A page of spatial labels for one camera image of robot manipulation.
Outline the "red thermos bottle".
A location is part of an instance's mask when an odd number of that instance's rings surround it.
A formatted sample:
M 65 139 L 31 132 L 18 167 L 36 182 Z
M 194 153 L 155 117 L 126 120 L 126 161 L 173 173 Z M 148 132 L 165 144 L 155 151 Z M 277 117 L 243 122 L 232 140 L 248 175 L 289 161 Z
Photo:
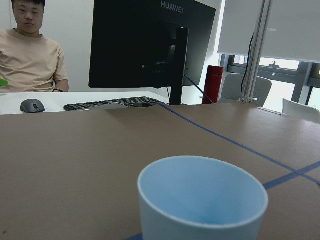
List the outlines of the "red thermos bottle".
M 219 92 L 222 84 L 224 68 L 221 66 L 207 67 L 204 93 L 212 100 L 213 103 L 218 102 Z

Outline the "black keyboard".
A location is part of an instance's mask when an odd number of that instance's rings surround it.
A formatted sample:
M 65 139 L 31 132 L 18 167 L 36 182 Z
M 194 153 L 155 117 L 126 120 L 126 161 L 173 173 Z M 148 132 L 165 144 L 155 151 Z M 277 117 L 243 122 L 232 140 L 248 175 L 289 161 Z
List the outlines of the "black keyboard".
M 91 102 L 82 102 L 82 103 L 72 103 L 66 104 L 63 109 L 65 111 L 80 111 L 87 109 L 97 109 L 97 108 L 110 108 L 110 107 L 151 107 L 158 104 L 164 104 L 164 102 L 159 101 L 154 98 L 150 98 L 147 96 L 138 96 L 138 97 L 128 97 L 128 98 L 118 98 L 118 99 L 110 99 L 110 100 L 101 100 L 101 101 L 91 101 Z

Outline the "aluminium frame post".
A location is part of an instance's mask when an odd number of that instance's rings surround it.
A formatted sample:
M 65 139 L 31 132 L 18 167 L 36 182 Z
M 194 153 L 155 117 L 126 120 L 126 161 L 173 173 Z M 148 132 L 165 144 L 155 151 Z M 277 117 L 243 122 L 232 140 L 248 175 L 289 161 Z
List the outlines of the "aluminium frame post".
M 263 0 L 260 13 L 257 17 L 254 33 L 252 35 L 252 42 L 249 46 L 248 62 L 243 77 L 241 95 L 239 98 L 239 100 L 243 103 L 252 103 L 254 101 L 254 89 L 264 46 L 265 35 L 268 28 L 268 20 L 272 3 L 272 0 Z

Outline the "black Huawei monitor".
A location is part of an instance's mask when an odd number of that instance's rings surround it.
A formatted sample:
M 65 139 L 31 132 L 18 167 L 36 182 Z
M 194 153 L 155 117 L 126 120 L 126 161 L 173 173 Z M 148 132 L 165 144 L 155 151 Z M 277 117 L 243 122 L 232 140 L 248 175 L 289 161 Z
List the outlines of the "black Huawei monitor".
M 200 82 L 216 9 L 196 0 L 96 0 L 88 85 L 92 89 L 183 87 Z

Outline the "light blue plastic cup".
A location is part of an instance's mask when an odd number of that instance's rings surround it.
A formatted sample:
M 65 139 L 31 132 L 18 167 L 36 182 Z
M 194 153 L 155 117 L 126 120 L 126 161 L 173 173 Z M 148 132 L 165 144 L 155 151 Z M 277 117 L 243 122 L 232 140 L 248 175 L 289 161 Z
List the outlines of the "light blue plastic cup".
M 269 204 L 253 175 L 201 156 L 157 160 L 137 187 L 145 240 L 255 240 Z

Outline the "seated person beige shirt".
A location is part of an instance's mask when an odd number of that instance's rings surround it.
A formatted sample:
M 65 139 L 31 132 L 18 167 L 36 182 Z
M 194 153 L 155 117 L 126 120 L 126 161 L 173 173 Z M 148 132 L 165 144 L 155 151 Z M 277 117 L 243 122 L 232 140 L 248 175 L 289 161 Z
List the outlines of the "seated person beige shirt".
M 63 48 L 40 34 L 46 2 L 11 3 L 17 27 L 0 31 L 0 78 L 7 81 L 1 93 L 68 92 Z

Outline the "dark computer mouse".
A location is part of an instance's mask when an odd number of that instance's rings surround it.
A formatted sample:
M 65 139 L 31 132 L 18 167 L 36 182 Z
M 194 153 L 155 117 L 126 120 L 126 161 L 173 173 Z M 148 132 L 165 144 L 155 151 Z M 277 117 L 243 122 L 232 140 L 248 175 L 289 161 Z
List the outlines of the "dark computer mouse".
M 43 113 L 46 109 L 38 99 L 26 99 L 20 104 L 20 110 L 24 113 Z

